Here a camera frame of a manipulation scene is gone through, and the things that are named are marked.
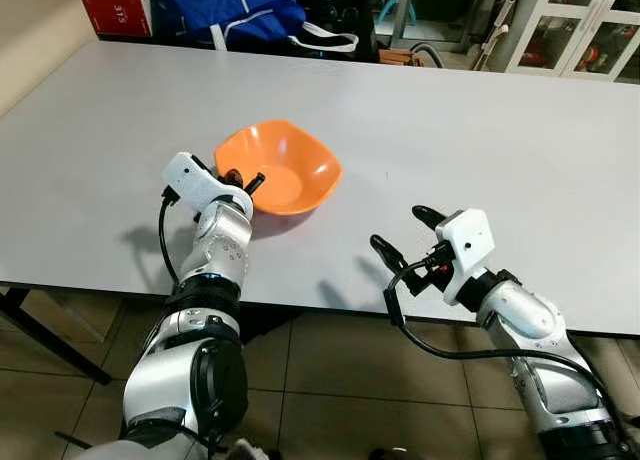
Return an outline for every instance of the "cabinet door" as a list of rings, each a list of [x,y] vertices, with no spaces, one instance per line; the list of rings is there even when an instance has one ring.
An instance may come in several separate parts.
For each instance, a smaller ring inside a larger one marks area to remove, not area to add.
[[[559,76],[603,0],[539,0],[507,72]]]
[[[640,0],[605,0],[563,76],[613,81],[640,44]]]
[[[622,68],[615,81],[640,85],[640,47],[636,48],[631,58],[627,60],[627,64]]]

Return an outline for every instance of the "white strap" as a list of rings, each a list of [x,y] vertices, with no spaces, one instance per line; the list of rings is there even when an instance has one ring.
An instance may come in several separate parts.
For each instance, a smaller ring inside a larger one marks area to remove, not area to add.
[[[243,23],[248,23],[251,20],[253,20],[254,18],[258,18],[258,17],[260,17],[262,15],[267,15],[268,13],[273,13],[273,8],[270,8],[268,10],[260,10],[259,12],[256,12],[253,15],[247,17],[247,18],[243,18],[242,20],[236,20],[235,22],[231,22],[224,29],[224,41],[225,42],[227,41],[227,37],[229,36],[229,30],[231,30],[233,27],[235,27],[237,25],[242,25]]]
[[[244,8],[245,13],[249,13],[249,5],[247,5],[246,0],[240,0],[242,2],[242,7]]]
[[[215,25],[211,25],[209,30],[211,30],[211,38],[213,39],[213,46],[216,47],[216,50],[226,50],[227,42],[224,41],[220,24],[216,23]]]
[[[311,45],[308,43],[302,43],[300,40],[298,40],[298,37],[296,37],[295,35],[289,35],[289,40],[291,40],[291,43],[299,47],[309,48],[311,50],[322,50],[325,52],[348,53],[348,52],[355,51],[356,45],[358,45],[358,36],[352,33],[331,33],[325,30],[324,28],[320,28],[319,26],[309,22],[304,22],[302,24],[302,29],[305,32],[308,32],[311,35],[315,35],[316,37],[319,37],[319,38],[342,37],[342,38],[346,38],[351,43],[347,43],[345,45],[333,46],[333,47],[323,47],[321,45]]]

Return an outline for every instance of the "wall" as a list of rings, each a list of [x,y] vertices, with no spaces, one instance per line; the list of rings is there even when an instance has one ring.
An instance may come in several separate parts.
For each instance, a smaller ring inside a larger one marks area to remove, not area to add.
[[[95,40],[81,0],[0,0],[0,115]]]

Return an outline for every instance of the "floor tile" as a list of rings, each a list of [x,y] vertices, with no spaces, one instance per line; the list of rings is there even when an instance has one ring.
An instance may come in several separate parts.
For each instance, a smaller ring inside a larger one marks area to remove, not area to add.
[[[109,385],[94,384],[73,431],[74,437],[94,446],[118,438],[125,383],[122,380],[114,380]],[[64,460],[72,459],[82,451],[81,448],[69,444]]]
[[[127,301],[122,325],[102,365],[113,378],[126,380],[129,377],[140,355],[142,344],[161,312],[161,301]]]
[[[240,426],[225,436],[223,446],[230,446],[239,438],[246,438],[252,445],[264,449],[276,448],[282,393],[249,390],[249,409]]]
[[[72,431],[90,387],[79,377],[0,372],[0,458],[59,460],[66,442],[53,432]]]
[[[452,328],[412,323],[417,335],[455,349]],[[416,348],[386,319],[306,314],[293,323],[286,390],[468,405],[459,362]]]
[[[545,460],[523,410],[475,408],[483,460]]]
[[[243,357],[250,388],[284,389],[290,330],[291,323],[287,322],[247,344]]]
[[[108,345],[100,343],[68,342],[82,355],[100,365]],[[79,370],[41,346],[26,333],[0,331],[0,370],[82,375]]]
[[[285,394],[280,451],[296,460],[366,459],[401,446],[425,459],[480,458],[471,409],[462,406]]]
[[[495,346],[487,332],[478,327],[456,327],[460,350],[484,350]],[[513,386],[507,361],[499,358],[462,362],[469,385],[471,404],[476,407],[522,409]]]
[[[11,323],[9,320],[5,319],[2,316],[0,316],[0,330],[8,330],[10,332],[20,331],[18,327],[16,327],[13,323]]]
[[[65,340],[103,343],[121,303],[113,295],[32,290],[22,309]]]
[[[633,378],[640,387],[640,340],[620,339],[618,346],[627,361],[627,365],[633,373]]]
[[[628,415],[640,415],[640,388],[618,342],[613,338],[572,338],[602,377],[618,409]]]

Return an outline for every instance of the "cable connector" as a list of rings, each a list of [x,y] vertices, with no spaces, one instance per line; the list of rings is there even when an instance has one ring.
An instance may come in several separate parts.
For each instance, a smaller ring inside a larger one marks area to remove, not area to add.
[[[448,240],[443,240],[433,247],[433,252],[431,255],[427,255],[424,263],[427,268],[441,267],[442,265],[451,263],[451,260],[454,258],[456,258],[456,254],[453,251],[453,247]]]
[[[178,200],[180,200],[180,195],[176,193],[176,191],[167,185],[162,192],[162,203],[167,203],[168,205],[175,205]]]

